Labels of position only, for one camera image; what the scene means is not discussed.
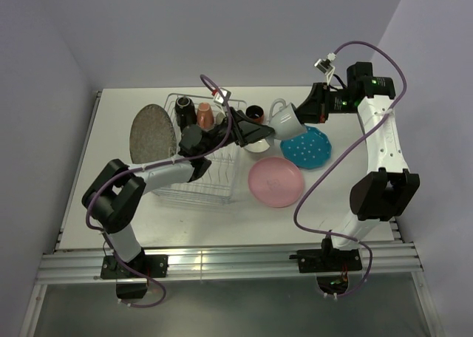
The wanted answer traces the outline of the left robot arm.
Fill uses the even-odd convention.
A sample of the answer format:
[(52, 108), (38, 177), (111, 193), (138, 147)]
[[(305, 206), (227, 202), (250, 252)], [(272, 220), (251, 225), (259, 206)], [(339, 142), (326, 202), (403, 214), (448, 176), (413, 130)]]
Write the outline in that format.
[(228, 108), (224, 121), (211, 130), (189, 124), (181, 131), (179, 152), (153, 163), (129, 166), (109, 161), (82, 197), (86, 225), (100, 231), (115, 253), (118, 270), (127, 277), (149, 272), (144, 249), (131, 221), (144, 194), (175, 183), (191, 183), (209, 169), (209, 154), (232, 143), (246, 146), (275, 134), (243, 112)]

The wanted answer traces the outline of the blue polka dot plate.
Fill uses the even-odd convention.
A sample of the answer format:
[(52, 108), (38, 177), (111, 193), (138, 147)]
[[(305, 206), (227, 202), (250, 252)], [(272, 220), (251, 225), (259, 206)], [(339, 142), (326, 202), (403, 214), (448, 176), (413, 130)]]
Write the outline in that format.
[(332, 145), (328, 136), (313, 126), (306, 126), (306, 132), (279, 145), (285, 159), (301, 169), (318, 169), (331, 158)]

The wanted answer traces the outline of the speckled grey plate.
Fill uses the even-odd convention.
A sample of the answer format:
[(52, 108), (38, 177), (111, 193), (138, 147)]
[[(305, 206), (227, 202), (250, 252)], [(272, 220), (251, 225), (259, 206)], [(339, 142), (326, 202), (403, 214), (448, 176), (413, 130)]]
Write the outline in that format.
[(129, 135), (134, 164), (166, 160), (177, 153), (177, 138), (167, 111), (157, 105), (143, 107), (135, 116)]

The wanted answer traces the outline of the black mug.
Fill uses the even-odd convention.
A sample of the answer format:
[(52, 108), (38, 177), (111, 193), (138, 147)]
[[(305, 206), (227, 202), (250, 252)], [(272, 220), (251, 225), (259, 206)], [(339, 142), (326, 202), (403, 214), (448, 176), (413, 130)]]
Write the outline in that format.
[(180, 97), (175, 101), (174, 112), (180, 130), (197, 123), (197, 114), (192, 99)]

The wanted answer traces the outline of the light blue footed cup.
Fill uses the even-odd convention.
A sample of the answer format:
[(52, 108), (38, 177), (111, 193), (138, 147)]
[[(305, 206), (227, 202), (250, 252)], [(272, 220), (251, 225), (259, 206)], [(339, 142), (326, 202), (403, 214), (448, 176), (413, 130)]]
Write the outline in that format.
[(282, 98), (270, 106), (267, 125), (274, 130), (267, 141), (273, 145), (276, 140), (290, 140), (307, 132), (307, 128), (296, 116), (296, 107)]

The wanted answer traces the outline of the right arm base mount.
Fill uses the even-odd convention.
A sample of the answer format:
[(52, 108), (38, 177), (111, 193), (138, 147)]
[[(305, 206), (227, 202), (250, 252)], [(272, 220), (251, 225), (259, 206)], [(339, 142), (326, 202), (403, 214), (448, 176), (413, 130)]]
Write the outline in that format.
[(340, 251), (332, 248), (297, 250), (289, 256), (297, 262), (302, 274), (334, 273), (334, 276), (318, 276), (319, 290), (332, 297), (338, 297), (349, 289), (349, 272), (362, 270), (358, 250)]

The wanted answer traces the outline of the pink mug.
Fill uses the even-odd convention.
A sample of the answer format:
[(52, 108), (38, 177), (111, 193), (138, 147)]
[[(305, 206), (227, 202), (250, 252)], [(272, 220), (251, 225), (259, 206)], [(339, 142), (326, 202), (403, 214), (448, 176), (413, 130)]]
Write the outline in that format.
[(214, 126), (214, 114), (211, 104), (202, 102), (197, 107), (197, 125), (204, 130), (211, 129)]

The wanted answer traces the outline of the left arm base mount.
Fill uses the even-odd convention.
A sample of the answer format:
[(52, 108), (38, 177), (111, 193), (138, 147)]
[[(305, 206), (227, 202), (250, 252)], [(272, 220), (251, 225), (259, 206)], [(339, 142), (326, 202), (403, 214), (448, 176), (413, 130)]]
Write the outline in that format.
[[(167, 255), (146, 255), (142, 252), (126, 265), (132, 270), (151, 278), (164, 278), (167, 274), (168, 263), (169, 257)], [(116, 296), (130, 302), (142, 299), (149, 288), (147, 280), (141, 283), (119, 282), (119, 280), (124, 279), (137, 279), (140, 276), (126, 269), (114, 256), (103, 258), (100, 278), (115, 281)]]

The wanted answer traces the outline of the small olive green cup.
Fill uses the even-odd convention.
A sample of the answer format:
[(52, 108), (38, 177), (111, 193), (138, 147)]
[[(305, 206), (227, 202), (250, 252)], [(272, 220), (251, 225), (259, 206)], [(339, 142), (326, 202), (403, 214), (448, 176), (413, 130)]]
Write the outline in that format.
[(214, 118), (214, 123), (216, 125), (220, 125), (226, 119), (226, 114), (224, 112), (218, 112)]

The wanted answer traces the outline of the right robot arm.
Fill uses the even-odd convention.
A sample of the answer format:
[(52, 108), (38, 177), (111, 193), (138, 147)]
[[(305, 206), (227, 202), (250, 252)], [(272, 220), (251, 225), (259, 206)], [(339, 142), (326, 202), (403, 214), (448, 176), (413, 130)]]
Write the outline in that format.
[(328, 83), (312, 85), (296, 107), (301, 123), (324, 123), (331, 114), (355, 114), (367, 149), (367, 173), (350, 191), (350, 211), (330, 235), (332, 245), (319, 256), (321, 265), (336, 270), (351, 251), (379, 224), (400, 216), (420, 186), (409, 170), (395, 121), (395, 85), (391, 78), (373, 74), (370, 62), (347, 68), (347, 85), (331, 89)]

